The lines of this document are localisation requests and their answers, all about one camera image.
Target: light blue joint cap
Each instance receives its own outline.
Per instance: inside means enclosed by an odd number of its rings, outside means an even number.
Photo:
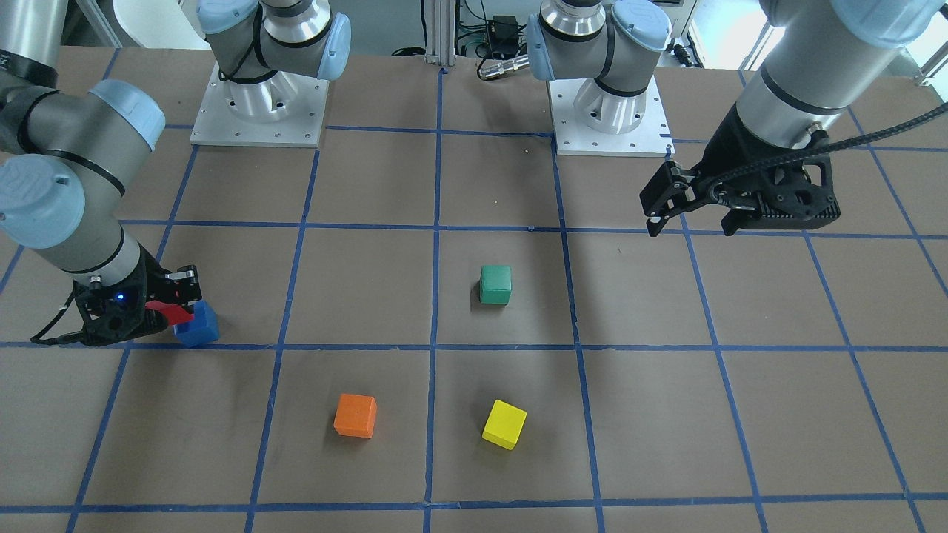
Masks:
[[[0,228],[27,248],[52,248],[79,226],[85,192],[79,177],[50,156],[29,154],[0,167]]]
[[[120,80],[102,80],[89,93],[109,104],[145,139],[152,152],[165,129],[165,114],[145,91]]]
[[[326,48],[322,51],[322,60],[319,62],[319,72],[316,77],[331,82],[342,76],[349,62],[349,50],[352,46],[353,28],[349,17],[336,13],[333,25],[326,35]]]
[[[928,28],[944,0],[830,0],[839,20],[877,48],[901,48]]]
[[[664,50],[671,34],[668,15],[648,0],[618,0],[612,6],[612,21],[632,41],[653,52]]]
[[[550,52],[546,49],[546,39],[543,38],[543,28],[539,25],[539,17],[531,13],[527,17],[527,57],[530,59],[530,71],[534,78],[544,82],[554,82],[553,65],[550,63]]]
[[[257,0],[201,0],[197,20],[206,34],[227,31],[256,12]]]

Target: blue block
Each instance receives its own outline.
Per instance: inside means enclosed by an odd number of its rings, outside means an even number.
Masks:
[[[194,318],[190,322],[176,325],[174,336],[188,348],[220,339],[221,332],[217,328],[217,314],[210,308],[207,301],[201,300],[195,303]]]

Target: robotic arm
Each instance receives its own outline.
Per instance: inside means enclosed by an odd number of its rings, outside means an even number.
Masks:
[[[73,279],[82,331],[33,340],[103,346],[188,322],[203,302],[195,266],[162,268],[112,215],[164,129],[155,101],[116,80],[84,97],[52,88],[65,9],[0,4],[0,150],[17,155],[0,167],[0,228]]]
[[[342,75],[349,18],[327,0],[201,0],[197,14],[218,65],[191,141],[316,146],[326,83],[313,79]]]
[[[530,68],[539,80],[587,79],[574,100],[592,129],[625,134],[646,112],[648,83],[671,22],[647,0],[544,0],[527,21]]]
[[[783,40],[747,83],[704,157],[691,170],[667,161],[640,194],[658,235],[667,221],[707,204],[730,209],[739,229],[813,230],[840,216],[829,153],[896,135],[944,111],[877,134],[829,144],[826,130],[903,47],[921,35],[943,0],[760,0]],[[810,175],[819,172],[819,179]]]

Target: green block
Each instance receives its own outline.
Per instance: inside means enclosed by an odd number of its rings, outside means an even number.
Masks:
[[[481,303],[510,303],[510,266],[484,265],[481,267]]]

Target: cable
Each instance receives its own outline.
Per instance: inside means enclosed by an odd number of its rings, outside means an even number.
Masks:
[[[915,129],[931,120],[938,118],[948,111],[948,102],[943,103],[942,105],[932,109],[928,113],[919,115],[912,120],[907,120],[901,124],[892,126],[890,128],[885,128],[877,132],[870,134],[865,134],[859,137],[847,138],[839,142],[833,142],[826,146],[819,148],[807,148],[794,152],[792,154],[785,154],[783,156],[769,157],[767,159],[761,159],[753,163],[746,164],[742,167],[737,167],[734,170],[727,171],[723,174],[719,174],[710,178],[707,178],[708,181],[727,181],[733,177],[738,177],[741,175],[752,174],[756,172],[762,172],[770,170],[776,167],[781,167],[784,165],[790,165],[792,163],[797,163],[810,157],[822,156],[824,154],[831,154],[833,152],[839,152],[841,150],[846,150],[853,148],[855,146],[861,146],[863,144],[868,144],[870,142],[875,142],[877,140],[882,140],[884,138],[890,138],[897,136],[899,134],[905,133],[911,129]]]
[[[69,306],[72,304],[72,301],[76,298],[76,291],[72,290],[69,292],[69,298],[66,298],[65,303],[60,307],[56,316],[53,317],[53,320],[40,330],[39,333],[29,338],[29,341],[33,344],[42,344],[43,346],[55,346],[57,344],[69,344],[71,342],[76,342],[79,338],[76,336],[81,336],[82,332],[68,333],[66,335],[60,335],[55,339],[43,339],[43,335],[49,333],[49,330],[53,328],[62,318],[66,311],[69,310]]]
[[[425,49],[424,49],[424,48],[421,48],[420,46],[406,46],[406,47],[404,47],[404,48],[398,48],[397,50],[395,50],[394,52],[392,52],[392,55],[393,55],[393,56],[401,56],[401,57],[405,57],[405,56],[423,56],[423,55],[425,55],[425,53],[426,53]]]
[[[483,16],[481,16],[481,15],[475,13],[475,12],[471,9],[471,7],[467,4],[467,0],[465,0],[464,3],[465,3],[465,9],[467,9],[467,12],[468,12],[468,13],[474,15],[474,17],[478,18],[479,20],[483,20],[485,24],[488,23],[488,22],[490,22],[490,21],[487,19],[487,9],[484,9],[484,8],[483,8],[483,0],[481,0],[481,10],[483,10]],[[502,24],[502,25],[506,25],[506,26],[513,26],[512,24],[506,23],[506,22],[496,22],[496,21],[495,21],[495,24]],[[523,26],[517,26],[517,29],[524,29],[524,28],[526,28],[526,27],[527,27],[527,26],[524,24]]]
[[[421,0],[421,31],[425,34],[425,49],[428,49],[428,22],[425,20],[425,0]]]

